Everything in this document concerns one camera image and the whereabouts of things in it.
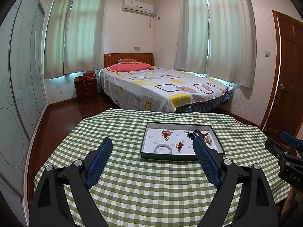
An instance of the table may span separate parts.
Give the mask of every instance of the table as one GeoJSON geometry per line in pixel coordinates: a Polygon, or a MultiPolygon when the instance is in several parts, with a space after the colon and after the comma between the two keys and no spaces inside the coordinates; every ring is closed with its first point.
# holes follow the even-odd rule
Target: table
{"type": "MultiPolygon", "coordinates": [[[[141,159],[140,148],[147,122],[212,125],[225,149],[225,158],[241,166],[259,163],[269,181],[275,202],[286,198],[289,185],[278,178],[278,160],[265,148],[267,137],[255,126],[245,125],[223,114],[156,113],[109,109],[84,119],[66,137],[38,172],[44,168],[69,166],[85,158],[105,137],[113,140],[113,152],[92,197],[110,227],[196,226],[206,212],[216,188],[208,183],[197,161],[141,159]]],[[[65,186],[75,222],[83,226],[65,186]]],[[[231,223],[241,193],[238,184],[225,224],[231,223]]]]}

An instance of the wooden door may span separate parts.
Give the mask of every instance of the wooden door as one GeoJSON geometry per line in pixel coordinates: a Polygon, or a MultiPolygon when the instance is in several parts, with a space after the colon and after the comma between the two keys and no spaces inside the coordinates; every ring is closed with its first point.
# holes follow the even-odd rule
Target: wooden door
{"type": "Polygon", "coordinates": [[[303,114],[303,23],[277,12],[281,34],[281,66],[276,97],[264,133],[281,142],[280,133],[291,135],[303,114]]]}

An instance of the white tray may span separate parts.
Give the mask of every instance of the white tray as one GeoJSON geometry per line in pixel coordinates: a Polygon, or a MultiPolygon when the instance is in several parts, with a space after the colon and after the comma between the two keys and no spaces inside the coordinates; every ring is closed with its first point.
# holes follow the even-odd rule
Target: white tray
{"type": "Polygon", "coordinates": [[[141,157],[146,159],[197,160],[192,145],[193,140],[187,137],[186,134],[187,132],[192,133],[195,129],[199,129],[202,134],[208,132],[207,136],[212,139],[212,143],[207,144],[207,146],[224,156],[225,151],[210,125],[197,126],[188,124],[149,122],[147,123],[141,146],[141,157]],[[172,132],[168,140],[166,140],[162,135],[163,130],[169,130],[172,132]],[[183,143],[183,147],[181,148],[180,152],[178,152],[176,144],[179,144],[180,142],[183,143]]]}

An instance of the white curtain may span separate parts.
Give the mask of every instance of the white curtain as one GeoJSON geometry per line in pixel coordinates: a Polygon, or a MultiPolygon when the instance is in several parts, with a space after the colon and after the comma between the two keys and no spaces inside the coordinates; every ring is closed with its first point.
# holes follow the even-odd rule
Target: white curtain
{"type": "Polygon", "coordinates": [[[207,74],[252,88],[256,28],[250,0],[209,0],[207,74]]]}
{"type": "Polygon", "coordinates": [[[64,50],[64,73],[102,69],[106,0],[73,0],[64,50]]]}
{"type": "Polygon", "coordinates": [[[71,0],[54,0],[45,39],[44,78],[63,76],[66,16],[71,0]]]}
{"type": "Polygon", "coordinates": [[[175,69],[206,72],[208,33],[207,0],[181,0],[175,69]]]}

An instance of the nightstand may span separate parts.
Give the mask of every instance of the nightstand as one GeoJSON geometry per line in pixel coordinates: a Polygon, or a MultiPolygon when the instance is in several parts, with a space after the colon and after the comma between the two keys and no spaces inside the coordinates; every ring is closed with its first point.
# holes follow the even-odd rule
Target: nightstand
{"type": "Polygon", "coordinates": [[[78,105],[99,101],[97,79],[75,82],[75,88],[78,105]]]}

